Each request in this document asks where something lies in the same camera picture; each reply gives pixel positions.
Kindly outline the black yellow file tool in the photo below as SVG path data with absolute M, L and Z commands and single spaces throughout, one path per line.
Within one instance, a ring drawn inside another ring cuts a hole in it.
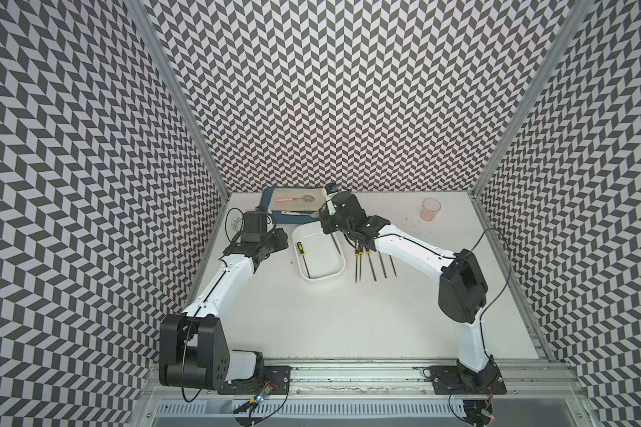
M 301 242 L 297 242 L 297 250 L 298 250 L 299 255 L 301 257 L 301 260 L 303 262 L 304 270 L 306 271 L 306 278 L 307 279 L 311 279 L 309 266 L 308 266 L 308 263 L 307 263 L 307 260 L 306 260 L 306 252 L 304 251 L 304 247 L 303 247 L 303 244 Z
M 354 284 L 359 283 L 359 258 L 360 258 L 360 249 L 357 243 L 354 243 Z
M 370 274 L 371 274 L 371 276 L 372 276 L 372 279 L 373 279 L 375 282 L 377 282 L 377 274 L 376 274 L 376 272 L 375 272 L 374 264 L 373 264 L 373 261 L 372 261 L 372 258 L 371 258 L 371 252 L 370 252 L 370 249 L 366 248 L 366 250 L 365 250 L 365 251 L 366 251 L 366 256 L 367 256 L 367 259 L 368 259 L 368 262 L 369 262 L 369 265 L 370 265 Z
M 363 247 L 360 244 L 356 245 L 356 282 L 360 283 L 363 278 Z
M 397 271 L 396 271 L 396 268 L 395 268 L 394 258 L 391 255 L 389 255 L 388 258 L 389 258 L 391 269 L 392 269 L 391 271 L 393 272 L 394 277 L 398 278 L 398 274 L 397 274 Z
M 330 236 L 330 238 L 331 238 L 331 240 L 332 240 L 332 242 L 333 242 L 333 244 L 334 244 L 334 246 L 335 246 L 336 251 L 338 252 L 338 254 L 339 254 L 340 256 L 343 256 L 343 252 L 342 252 L 342 250 L 341 250 L 341 248 L 340 248 L 340 246 L 339 246 L 339 244 L 338 244 L 338 241 L 337 241 L 337 238 L 335 237 L 335 234 L 334 234 L 334 233 L 331 233 L 329 236 Z
M 381 266 L 381 270 L 382 270 L 383 276 L 384 276 L 385 279 L 387 279 L 386 265 L 385 265 L 382 253 L 377 252 L 377 255 L 379 256 L 379 262 L 380 262 L 380 266 Z

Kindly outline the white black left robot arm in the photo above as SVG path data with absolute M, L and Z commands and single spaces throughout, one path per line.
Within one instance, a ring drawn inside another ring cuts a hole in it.
M 276 228 L 258 242 L 235 242 L 225 249 L 210 289 L 160 324 L 158 371 L 162 385 L 209 391 L 233 386 L 236 391 L 246 391 L 264 384 L 263 354 L 230 349 L 221 317 L 259 265 L 287 248 L 287 233 Z

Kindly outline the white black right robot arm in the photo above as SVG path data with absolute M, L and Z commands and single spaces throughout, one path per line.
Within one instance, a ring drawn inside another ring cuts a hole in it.
M 440 311 L 453 322 L 459 353 L 453 366 L 430 369 L 437 394 L 486 394 L 501 374 L 484 340 L 488 281 L 475 254 L 435 247 L 378 215 L 367 215 L 350 191 L 334 194 L 319 210 L 326 234 L 340 232 L 358 249 L 387 254 L 419 270 L 437 286 Z

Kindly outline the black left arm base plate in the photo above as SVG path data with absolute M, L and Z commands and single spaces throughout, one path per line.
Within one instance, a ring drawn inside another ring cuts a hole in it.
M 220 395 L 255 395 L 267 389 L 273 395 L 286 395 L 290 389 L 291 367 L 261 366 L 248 379 L 224 383 L 217 391 Z

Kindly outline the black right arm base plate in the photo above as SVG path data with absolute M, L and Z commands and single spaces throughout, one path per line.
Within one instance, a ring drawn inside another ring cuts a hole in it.
M 492 362 L 478 373 L 459 364 L 430 366 L 426 373 L 436 395 L 507 394 L 507 386 L 500 369 Z

